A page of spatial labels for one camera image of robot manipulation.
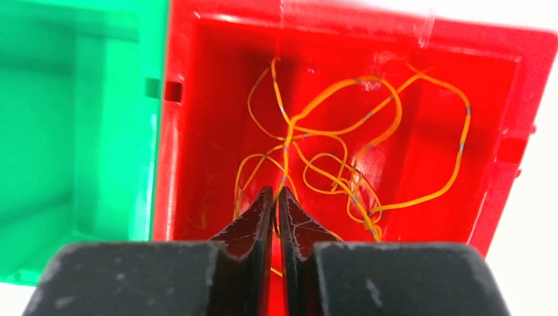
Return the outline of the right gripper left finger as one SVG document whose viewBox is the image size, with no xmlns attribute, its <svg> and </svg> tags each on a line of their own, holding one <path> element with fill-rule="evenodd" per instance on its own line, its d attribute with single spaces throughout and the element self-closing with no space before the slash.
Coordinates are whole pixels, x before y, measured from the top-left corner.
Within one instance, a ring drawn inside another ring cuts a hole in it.
<svg viewBox="0 0 558 316">
<path fill-rule="evenodd" d="M 204 241 L 73 243 L 25 315 L 266 315 L 273 191 Z"/>
</svg>

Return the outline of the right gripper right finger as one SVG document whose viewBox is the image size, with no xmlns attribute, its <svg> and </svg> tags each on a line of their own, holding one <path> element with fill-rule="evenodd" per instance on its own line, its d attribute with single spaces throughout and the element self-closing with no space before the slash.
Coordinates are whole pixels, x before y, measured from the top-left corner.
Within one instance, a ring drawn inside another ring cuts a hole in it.
<svg viewBox="0 0 558 316">
<path fill-rule="evenodd" d="M 288 315 L 508 315 L 491 270 L 453 242 L 342 242 L 278 198 Z"/>
</svg>

